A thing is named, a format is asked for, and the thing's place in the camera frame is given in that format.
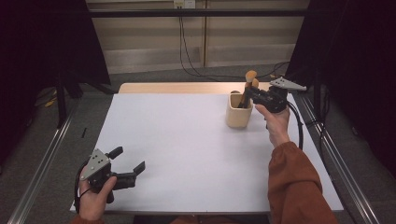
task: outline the cup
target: cup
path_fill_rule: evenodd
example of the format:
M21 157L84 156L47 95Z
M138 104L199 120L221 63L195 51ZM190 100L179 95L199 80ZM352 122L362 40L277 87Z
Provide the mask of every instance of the cup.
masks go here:
M242 129L248 126L253 103L249 100L247 108L238 108L241 97L242 93L231 93L228 97L225 118L230 128Z

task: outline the white tabletop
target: white tabletop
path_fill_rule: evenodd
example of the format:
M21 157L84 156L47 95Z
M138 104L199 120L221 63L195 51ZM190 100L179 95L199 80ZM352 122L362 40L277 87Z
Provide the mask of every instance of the white tabletop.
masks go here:
M268 163L272 145L265 121L253 109L244 130L225 123L227 94L116 94L96 147L123 147L112 171L146 171L133 189L114 191L107 212L135 214L252 214L270 211ZM298 144L296 119L290 138ZM304 126L304 152L317 169L323 195L343 210Z

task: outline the cable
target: cable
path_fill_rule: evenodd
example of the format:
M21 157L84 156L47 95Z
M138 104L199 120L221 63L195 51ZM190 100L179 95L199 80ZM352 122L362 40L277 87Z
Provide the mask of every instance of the cable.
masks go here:
M179 22L179 31L180 31L180 48L179 48L180 51L179 51L179 58L180 58L181 67L183 68L183 70L184 70L187 74L189 74L189 75L191 75L191 76L194 76L194 77L205 77L205 78L208 78L208 79L210 79L210 80L217 81L217 82L219 82L219 80L216 80L216 79L214 79L213 77L240 78L240 79L244 79L244 80L246 79L245 76L243 76L243 77L230 77L230 76L222 76L222 75L202 75L201 73L199 73L199 72L194 68L194 66L192 65L191 59L190 59L190 54L189 54L189 52L188 52L188 50L187 50L186 37L185 37L185 35L184 35L184 22L183 22L183 18L182 18L182 17L179 17L178 22ZM183 63L183 60L182 60L182 46L183 46L183 45L182 45L182 42L184 43L184 50L185 50L185 52L186 52L186 55L187 55L187 58L188 58L190 67L191 67L191 69L192 69L196 74L190 73L190 72L187 71L187 69L184 67L184 63ZM278 69L281 68L283 65L288 64L288 63L289 63L289 62L276 63L276 64L274 65L274 68L273 68L272 71L270 71L269 73L266 73L266 74L264 74L264 75L257 76L256 78L259 78L259 77L268 77L268 76L270 76L270 75L272 75L272 74L275 75L275 74L276 74L276 70L278 70Z
M182 17L179 17L178 23L179 23L179 28L180 28L180 29L179 29L179 30L180 30L180 54L179 54L179 57L180 57L180 64L181 64L181 67L183 68L183 70L184 70L187 74L189 74L189 75L191 75L191 76L194 76L194 77L205 77L205 78L210 79L210 80L212 80L212 81L219 82L218 80L216 80L216 79L214 79L214 78L212 78L212 77L208 77L208 76L203 76L203 75L201 75L201 74L192 66L192 63L191 63L191 60L190 60L189 51L187 50L186 37L184 36L184 25L183 25L183 18L182 18ZM184 67L183 60L182 60L182 57L181 57L182 42L184 42L184 49L185 49L185 51L186 51L187 58L189 59L190 66L191 66L192 70L194 70L194 72L195 72L196 74L190 73L190 72L187 71L187 69Z
M266 74L261 75L261 76L257 76L256 78L259 78L259 77L268 77L268 76L270 76L270 75L272 75L272 74L276 75L276 70L279 69L279 68L281 68L283 65L288 64L288 63L289 63L289 62L276 63L276 64L274 65L274 68L273 68L273 70L272 70L271 72L266 73Z
M82 192L81 194L79 194L79 198L82 198L82 195L84 195L86 192L90 191L92 188L88 188L86 189L84 192Z
M80 177L80 175L81 175L82 169L84 169L84 167L88 164L88 161L89 161L89 160L90 160L90 158L88 158L87 160L85 160L85 161L81 164L81 166L78 168L77 175L76 175L76 179L75 179L75 203L74 203L74 206L75 206L75 208L76 208L77 214L79 214L79 201L80 201L80 198L81 198L81 196L82 196L84 193L87 192L87 190L86 190L84 193L82 193L82 194L78 197L78 183L79 183L79 177Z
M298 135L299 135L298 148L303 150L303 145L304 145L303 123L301 122L300 115L297 112L297 108L289 101L288 101L288 106L297 119Z

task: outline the gray carpet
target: gray carpet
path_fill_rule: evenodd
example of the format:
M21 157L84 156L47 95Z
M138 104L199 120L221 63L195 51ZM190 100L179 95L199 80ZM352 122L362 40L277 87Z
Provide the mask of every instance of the gray carpet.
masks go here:
M201 74L227 77L212 77L220 81L244 81L247 70L256 70L264 75L273 66L233 66L197 69ZM285 72L286 66L277 70ZM137 74L112 75L112 88L117 90L125 82L179 82L179 81L212 81L206 77L188 75L182 70L147 72ZM260 78L268 81L269 77ZM84 96L79 101L77 113L73 117L64 141L61 144L48 175L42 184L26 223L67 223L74 214L69 212L73 202L74 178L79 165L91 153L111 104L112 96L82 85ZM304 120L308 116L301 109ZM50 144L57 124L57 107L40 106L36 110L35 120L8 158L0 176L0 223L7 223L18 200L27 188L35 169ZM335 102L327 118L327 130L342 153L347 166L360 184L364 194L375 209L381 223L393 223L396 218L396 181L375 159L364 139L352 132L353 125L344 116ZM318 134L314 128L309 131L318 145ZM350 210L357 223L364 223L360 212L350 197L340 175L332 161L325 153L329 173L334 179L341 198ZM353 223L348 212L336 213L340 223ZM106 223L132 223L129 215L105 215Z

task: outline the brown sleeve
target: brown sleeve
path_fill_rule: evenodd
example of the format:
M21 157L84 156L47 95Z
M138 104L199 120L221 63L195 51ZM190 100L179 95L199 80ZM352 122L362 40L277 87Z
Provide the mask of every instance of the brown sleeve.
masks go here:
M103 220L89 221L85 220L81 216L75 216L71 224L105 224L105 222Z
M323 198L317 171L294 143L275 148L268 169L268 200L275 224L338 223Z

